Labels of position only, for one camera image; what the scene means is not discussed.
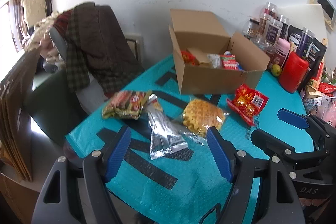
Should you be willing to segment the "red thermos bottle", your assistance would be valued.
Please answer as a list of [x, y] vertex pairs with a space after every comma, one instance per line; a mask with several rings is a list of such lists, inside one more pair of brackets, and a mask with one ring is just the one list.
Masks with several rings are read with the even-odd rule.
[[280, 85], [289, 93], [294, 93], [306, 75], [309, 63], [291, 52], [278, 78]]

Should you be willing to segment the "green lime fruit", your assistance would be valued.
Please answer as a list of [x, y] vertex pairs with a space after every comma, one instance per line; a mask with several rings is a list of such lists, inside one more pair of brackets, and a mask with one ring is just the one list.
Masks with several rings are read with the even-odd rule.
[[271, 73], [274, 77], [279, 77], [281, 75], [282, 72], [282, 68], [280, 65], [278, 64], [274, 64], [271, 67]]

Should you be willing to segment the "stacked flat cardboard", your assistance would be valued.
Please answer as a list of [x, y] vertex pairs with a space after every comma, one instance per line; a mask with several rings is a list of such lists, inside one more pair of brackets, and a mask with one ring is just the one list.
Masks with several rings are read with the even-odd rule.
[[24, 108], [32, 93], [40, 50], [25, 52], [1, 80], [1, 161], [25, 181], [33, 180], [31, 117]]

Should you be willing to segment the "waffle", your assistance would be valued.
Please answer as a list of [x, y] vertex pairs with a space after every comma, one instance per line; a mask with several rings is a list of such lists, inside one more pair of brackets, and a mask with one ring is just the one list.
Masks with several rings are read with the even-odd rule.
[[182, 123], [192, 133], [206, 138], [207, 130], [215, 127], [218, 131], [226, 121], [228, 112], [201, 99], [191, 100], [182, 113]]

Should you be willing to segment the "purple label clear jar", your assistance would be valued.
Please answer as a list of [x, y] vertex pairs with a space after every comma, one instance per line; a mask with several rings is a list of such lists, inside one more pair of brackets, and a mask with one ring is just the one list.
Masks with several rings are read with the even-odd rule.
[[303, 59], [305, 58], [308, 47], [313, 42], [314, 37], [315, 37], [315, 34], [311, 30], [305, 27], [302, 29], [301, 38], [299, 40], [299, 44], [295, 52], [299, 57]]

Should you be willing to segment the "tall clear nut jar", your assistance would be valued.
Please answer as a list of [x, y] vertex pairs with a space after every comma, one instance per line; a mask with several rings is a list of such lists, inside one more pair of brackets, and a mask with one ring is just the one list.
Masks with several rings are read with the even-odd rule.
[[264, 39], [270, 47], [274, 47], [282, 31], [282, 22], [277, 19], [268, 20], [264, 30]]

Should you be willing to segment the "dark brown jacket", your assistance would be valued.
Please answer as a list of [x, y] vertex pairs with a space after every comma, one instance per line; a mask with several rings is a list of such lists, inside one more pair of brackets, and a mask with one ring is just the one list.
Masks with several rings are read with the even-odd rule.
[[76, 6], [73, 15], [79, 47], [105, 94], [120, 91], [143, 72], [110, 6], [87, 2]]

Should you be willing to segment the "white foam board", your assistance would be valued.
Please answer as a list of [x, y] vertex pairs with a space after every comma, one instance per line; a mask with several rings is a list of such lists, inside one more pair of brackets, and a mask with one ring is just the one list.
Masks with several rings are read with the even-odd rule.
[[304, 4], [279, 7], [278, 12], [289, 18], [289, 23], [299, 29], [311, 30], [321, 42], [327, 39], [327, 30], [322, 6], [319, 4]]

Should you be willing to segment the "silver foil snack packet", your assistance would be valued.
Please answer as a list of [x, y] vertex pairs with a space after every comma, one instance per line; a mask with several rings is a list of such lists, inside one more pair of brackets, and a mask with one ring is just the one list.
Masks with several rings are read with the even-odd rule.
[[149, 153], [151, 160], [175, 154], [189, 147], [179, 133], [179, 129], [171, 123], [164, 113], [155, 94], [149, 96], [145, 111], [148, 115], [148, 124], [151, 129]]

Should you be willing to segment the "green red noodle snack bag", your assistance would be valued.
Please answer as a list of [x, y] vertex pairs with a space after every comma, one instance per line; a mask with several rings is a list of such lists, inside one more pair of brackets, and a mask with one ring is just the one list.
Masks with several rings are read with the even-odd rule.
[[137, 120], [141, 116], [143, 107], [152, 94], [151, 90], [147, 92], [133, 90], [116, 92], [102, 109], [102, 117], [104, 119], [119, 118]]

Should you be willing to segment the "red packet in box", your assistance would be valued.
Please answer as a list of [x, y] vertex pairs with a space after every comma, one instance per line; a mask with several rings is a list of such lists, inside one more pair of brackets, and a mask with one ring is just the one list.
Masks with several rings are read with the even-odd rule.
[[196, 57], [188, 51], [181, 51], [181, 55], [185, 64], [198, 65]]

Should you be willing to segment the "open cardboard box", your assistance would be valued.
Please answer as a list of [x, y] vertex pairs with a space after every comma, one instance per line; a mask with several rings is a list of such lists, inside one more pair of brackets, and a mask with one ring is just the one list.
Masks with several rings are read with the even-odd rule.
[[[257, 86], [268, 67], [269, 56], [242, 34], [229, 36], [209, 11], [170, 11], [169, 33], [181, 94], [230, 94], [240, 85]], [[185, 64], [181, 51], [194, 55], [198, 65]], [[230, 51], [243, 71], [225, 70], [220, 56]]]

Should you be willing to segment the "green plaid shirt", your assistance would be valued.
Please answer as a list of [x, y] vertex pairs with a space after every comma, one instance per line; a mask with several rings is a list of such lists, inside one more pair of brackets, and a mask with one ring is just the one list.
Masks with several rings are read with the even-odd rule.
[[65, 40], [67, 42], [66, 74], [68, 87], [76, 92], [90, 84], [87, 63], [81, 50], [79, 13], [77, 7], [71, 11]]

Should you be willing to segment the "pink canister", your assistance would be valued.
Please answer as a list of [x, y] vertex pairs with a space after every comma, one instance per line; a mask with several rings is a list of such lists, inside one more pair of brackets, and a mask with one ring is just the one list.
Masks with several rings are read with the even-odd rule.
[[290, 43], [285, 39], [279, 38], [273, 56], [270, 58], [269, 69], [275, 64], [282, 68], [288, 57], [289, 51]]

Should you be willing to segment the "red candy snack bag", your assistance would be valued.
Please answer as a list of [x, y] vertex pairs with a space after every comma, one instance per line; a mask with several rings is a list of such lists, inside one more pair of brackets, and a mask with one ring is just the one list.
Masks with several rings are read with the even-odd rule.
[[238, 113], [249, 126], [255, 126], [255, 116], [259, 115], [268, 102], [268, 97], [242, 84], [235, 91], [233, 99], [227, 98], [228, 107]]

